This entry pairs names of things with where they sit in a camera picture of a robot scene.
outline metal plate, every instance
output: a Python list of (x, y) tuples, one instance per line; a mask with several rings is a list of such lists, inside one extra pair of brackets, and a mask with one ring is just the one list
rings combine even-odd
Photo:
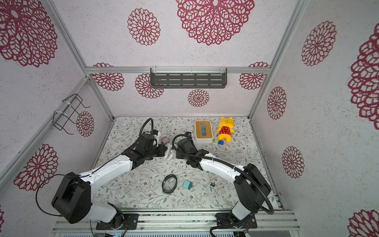
[[(137, 223), (138, 223), (138, 214), (129, 214), (129, 213), (124, 213), (123, 214), (124, 216), (124, 220), (129, 224), (128, 225), (128, 230), (135, 230), (136, 227), (137, 227)], [(123, 225), (120, 230), (125, 230), (125, 225)], [(109, 226), (106, 225), (106, 223), (104, 222), (97, 222), (97, 226), (96, 226), (96, 229), (97, 230), (111, 230), (111, 228)]]
[(227, 69), (221, 74), (156, 74), (150, 69), (152, 88), (225, 88)]

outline pink object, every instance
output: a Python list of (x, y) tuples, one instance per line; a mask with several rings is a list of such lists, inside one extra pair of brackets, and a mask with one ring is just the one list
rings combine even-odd
[(128, 19), (128, 29), (133, 39), (142, 45), (154, 44), (161, 31), (153, 13), (142, 8), (131, 12)]
[(19, 189), (36, 191), (46, 178), (55, 174), (57, 166), (58, 157), (55, 150), (49, 144), (42, 144), (42, 147), (38, 148), (38, 153), (31, 157), (23, 171), (14, 179), (13, 184)]
[(350, 101), (359, 108), (359, 116), (374, 122), (379, 130), (379, 23), (369, 40), (359, 47), (357, 61), (350, 69)]
[[(254, 64), (250, 64), (249, 67), (268, 67), (270, 66), (268, 63), (264, 62), (256, 62)], [(252, 73), (252, 74), (241, 74), (240, 75), (240, 85), (248, 90), (254, 90), (261, 86), (262, 81), (265, 78), (265, 74), (263, 73)]]
[(241, 31), (254, 8), (253, 0), (176, 0), (177, 15), (188, 36), (198, 43), (221, 44)]
[[(97, 63), (94, 67), (112, 67), (108, 63)], [(94, 73), (95, 82), (109, 91), (118, 91), (124, 86), (124, 78), (121, 73)]]
[(307, 66), (317, 65), (329, 55), (337, 31), (333, 22), (325, 21), (316, 26), (307, 36), (302, 50), (302, 60)]
[(272, 119), (279, 119), (287, 106), (286, 94), (280, 86), (275, 87), (267, 99), (267, 111)]
[(190, 103), (190, 105), (193, 105), (195, 107), (201, 107), (203, 105), (206, 105), (208, 101), (209, 94), (208, 92), (202, 89), (193, 90), (188, 95), (188, 102)]
[(83, 111), (76, 119), (76, 128), (83, 137), (87, 137), (94, 131), (94, 118), (87, 111)]
[(164, 89), (154, 89), (150, 84), (150, 74), (141, 74), (136, 78), (135, 87), (139, 94), (146, 98), (155, 99), (160, 97)]
[(287, 147), (282, 155), (285, 172), (292, 178), (299, 178), (304, 172), (304, 159), (300, 151), (293, 146)]
[(170, 139), (168, 139), (167, 137), (165, 137), (165, 138), (162, 139), (162, 142), (166, 145), (167, 143), (170, 142)]
[(40, 1), (1, 1), (0, 16), (4, 59), (39, 67), (55, 57), (58, 36)]
[(0, 233), (1, 233), (1, 227), (3, 226), (3, 223), (4, 223), (3, 214), (4, 212), (1, 211), (1, 206), (0, 206)]

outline aluminum rail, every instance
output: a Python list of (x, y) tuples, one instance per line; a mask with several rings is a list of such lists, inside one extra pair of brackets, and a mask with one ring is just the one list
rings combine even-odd
[[(137, 213), (139, 214), (136, 230), (129, 230), (128, 232), (167, 232), (167, 231), (209, 231), (213, 226), (216, 226), (216, 213), (228, 213), (229, 211), (171, 211), (162, 212), (156, 211), (133, 211), (128, 210), (124, 213)], [(259, 211), (255, 214), (255, 219), (258, 225), (256, 229), (251, 231), (297, 231), (300, 230), (299, 223), (293, 211), (275, 211), (273, 215), (269, 215), (264, 211)], [(92, 222), (93, 232), (97, 231), (96, 222)], [(222, 229), (219, 231), (228, 231), (236, 229)], [(89, 232), (89, 221), (80, 221), (75, 224), (70, 224), (63, 217), (59, 217), (55, 224), (52, 233), (78, 233)]]
[(268, 74), (271, 69), (269, 67), (86, 67), (89, 74), (92, 73), (153, 73), (157, 74), (190, 74), (190, 73), (207, 73), (221, 74), (225, 73), (262, 73)]

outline white textured wall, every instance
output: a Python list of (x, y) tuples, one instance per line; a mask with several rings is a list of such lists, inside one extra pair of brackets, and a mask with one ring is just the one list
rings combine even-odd
[[(70, 122), (64, 128), (73, 135), (56, 128), (50, 130), (47, 137), (41, 142), (40, 148), (42, 148), (42, 144), (48, 144), (56, 152), (57, 158), (31, 159), (27, 165), (33, 165), (34, 162), (41, 166), (34, 166), (30, 172), (25, 172), (27, 169), (23, 168), (20, 172), (24, 173), (16, 177), (2, 192), (0, 209), (4, 212), (2, 215), (4, 223), (1, 225), (0, 236), (24, 236), (25, 233), (29, 236), (48, 236), (56, 222), (56, 217), (42, 213), (35, 203), (34, 187), (36, 186), (32, 185), (33, 172), (31, 170), (38, 171), (38, 175), (34, 177), (41, 177), (41, 175), (50, 174), (48, 171), (52, 171), (53, 174), (67, 174), (71, 171), (78, 174), (89, 169), (109, 125), (109, 120), (89, 85), (84, 86), (79, 95), (83, 98), (83, 104), (90, 107), (79, 106), (78, 111), (79, 113), (87, 111), (91, 114), (94, 120), (93, 132), (87, 137), (82, 136), (76, 125)], [(71, 114), (71, 112), (72, 110), (69, 108), (67, 114)], [(77, 117), (78, 115), (74, 114), (72, 120), (76, 122)], [(59, 123), (63, 124), (64, 121), (62, 117)], [(51, 206), (51, 201), (61, 181), (62, 176), (54, 177), (38, 192), (38, 203), (47, 212), (58, 214)]]
[[(286, 207), (295, 211), (304, 236), (378, 235), (379, 130), (369, 120), (379, 119), (378, 12), (377, 1), (311, 1), (253, 119), (276, 187)], [(323, 61), (305, 60), (307, 66), (304, 42), (325, 21), (335, 25), (335, 42), (325, 49)], [(359, 72), (352, 76), (350, 67), (362, 45), (362, 67), (354, 67)], [(369, 118), (359, 116), (357, 104), (351, 103), (353, 78), (354, 92), (366, 93), (358, 105), (374, 111)], [(275, 87), (284, 90), (286, 99), (280, 92), (278, 104), (286, 106), (270, 116), (268, 98)]]
[(164, 91), (143, 93), (147, 85), (139, 86), (140, 74), (123, 74), (124, 86), (121, 90), (110, 91), (100, 87), (101, 93), (114, 116), (247, 116), (259, 89), (241, 87), (239, 74), (228, 74), (228, 84), (224, 89), (201, 89), (204, 98), (191, 105), (189, 94), (195, 89), (164, 89)]
[[(249, 66), (257, 61), (270, 63), (296, 0), (240, 2), (254, 2), (254, 8), (248, 15), (249, 20), (230, 40), (208, 46), (189, 37), (186, 29), (182, 28), (175, 0), (54, 1), (89, 66), (96, 63), (109, 63), (112, 66)], [(152, 13), (153, 22), (159, 24), (154, 25), (156, 30), (160, 30), (159, 36), (146, 40), (150, 45), (146, 41), (143, 43), (147, 45), (133, 39), (128, 28), (135, 23), (128, 23), (129, 16), (132, 11), (140, 8)], [(216, 20), (210, 11), (205, 12), (211, 20)], [(226, 34), (231, 31), (237, 29), (227, 28)]]
[(39, 67), (0, 57), (0, 171), (82, 79), (60, 38), (55, 58)]

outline vent grill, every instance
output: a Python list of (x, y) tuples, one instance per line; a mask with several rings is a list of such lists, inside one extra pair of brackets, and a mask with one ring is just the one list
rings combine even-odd
[(227, 83), (227, 70), (222, 74), (161, 74), (152, 73), (150, 68), (150, 83), (155, 89), (177, 88), (225, 88)]

